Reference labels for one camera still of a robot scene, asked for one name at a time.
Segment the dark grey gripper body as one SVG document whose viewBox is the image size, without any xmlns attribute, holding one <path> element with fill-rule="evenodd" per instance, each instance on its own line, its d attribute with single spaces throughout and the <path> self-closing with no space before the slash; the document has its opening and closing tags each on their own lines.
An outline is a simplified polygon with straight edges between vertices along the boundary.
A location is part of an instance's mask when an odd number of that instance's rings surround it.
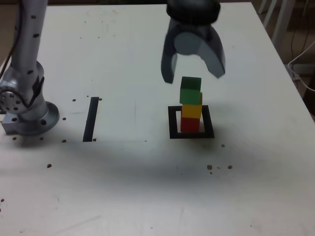
<svg viewBox="0 0 315 236">
<path fill-rule="evenodd" d="M 196 34 L 205 41 L 210 41 L 212 39 L 211 29 L 211 25 L 184 24 L 174 19 L 171 19 L 168 28 L 168 34 L 171 35 L 171 37 L 175 38 L 180 33 L 190 32 Z"/>
</svg>

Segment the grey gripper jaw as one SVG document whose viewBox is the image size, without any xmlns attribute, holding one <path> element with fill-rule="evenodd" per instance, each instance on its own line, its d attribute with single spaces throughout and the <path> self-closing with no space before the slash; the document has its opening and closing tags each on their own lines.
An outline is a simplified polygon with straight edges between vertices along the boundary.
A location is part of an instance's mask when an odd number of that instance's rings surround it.
<svg viewBox="0 0 315 236">
<path fill-rule="evenodd" d="M 170 21 L 168 31 L 165 36 L 161 58 L 161 74 L 164 81 L 168 84 L 172 84 L 174 81 L 177 63 L 177 51 L 174 47 L 174 39 L 177 33 L 178 31 L 176 21 Z"/>
<path fill-rule="evenodd" d="M 174 39 L 174 46 L 181 55 L 199 56 L 205 62 L 208 71 L 219 79 L 225 74 L 225 55 L 221 39 L 213 27 L 211 33 L 210 41 L 205 41 L 190 32 L 180 33 Z"/>
</svg>

